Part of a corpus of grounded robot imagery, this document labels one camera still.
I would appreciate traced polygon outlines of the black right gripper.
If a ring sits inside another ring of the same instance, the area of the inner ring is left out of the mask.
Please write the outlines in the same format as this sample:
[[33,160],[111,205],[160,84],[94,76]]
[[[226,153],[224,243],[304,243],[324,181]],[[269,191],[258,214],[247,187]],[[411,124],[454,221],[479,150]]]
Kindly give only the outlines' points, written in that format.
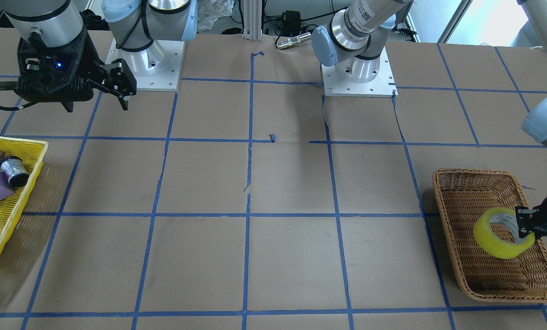
[[20,39],[17,47],[19,78],[16,94],[28,102],[61,102],[73,113],[74,102],[86,102],[95,88],[119,99],[128,110],[129,97],[137,94],[137,81],[128,63],[116,59],[104,63],[89,33],[79,33],[70,43],[54,48],[35,48]]

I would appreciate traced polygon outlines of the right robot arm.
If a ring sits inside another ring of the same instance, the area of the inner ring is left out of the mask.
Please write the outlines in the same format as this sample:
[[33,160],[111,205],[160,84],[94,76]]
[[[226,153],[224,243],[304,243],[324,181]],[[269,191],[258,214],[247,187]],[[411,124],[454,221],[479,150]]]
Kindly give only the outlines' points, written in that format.
[[72,113],[95,89],[127,110],[137,79],[172,64],[160,42],[191,41],[198,25],[195,0],[104,0],[101,16],[70,0],[0,0],[0,8],[21,36],[20,75],[0,82],[0,91],[26,101],[3,111],[60,103]]

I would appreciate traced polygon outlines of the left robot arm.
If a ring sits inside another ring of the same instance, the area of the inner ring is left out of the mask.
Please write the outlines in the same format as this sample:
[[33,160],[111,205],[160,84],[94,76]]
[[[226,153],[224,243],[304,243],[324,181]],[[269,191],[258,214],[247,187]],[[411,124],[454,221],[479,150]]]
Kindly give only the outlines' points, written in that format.
[[[384,48],[380,26],[407,4],[405,0],[357,0],[341,9],[326,26],[313,32],[312,44],[318,61],[336,66],[354,58],[375,59]],[[547,0],[519,0],[544,52],[547,55]],[[521,129],[547,148],[547,98],[541,101],[521,124]],[[533,209],[516,207],[516,229],[521,238],[535,234],[547,237],[547,197]]]

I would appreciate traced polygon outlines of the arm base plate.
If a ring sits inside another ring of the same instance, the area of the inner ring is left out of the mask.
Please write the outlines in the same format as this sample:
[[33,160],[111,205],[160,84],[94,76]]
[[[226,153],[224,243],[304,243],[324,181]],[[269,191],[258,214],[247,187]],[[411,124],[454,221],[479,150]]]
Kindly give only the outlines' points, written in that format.
[[352,58],[335,66],[320,66],[324,95],[330,97],[394,98],[398,90],[387,49],[372,60]]
[[106,62],[124,59],[137,81],[137,91],[176,92],[184,57],[185,42],[156,40],[149,48],[127,52],[116,48],[112,40]]

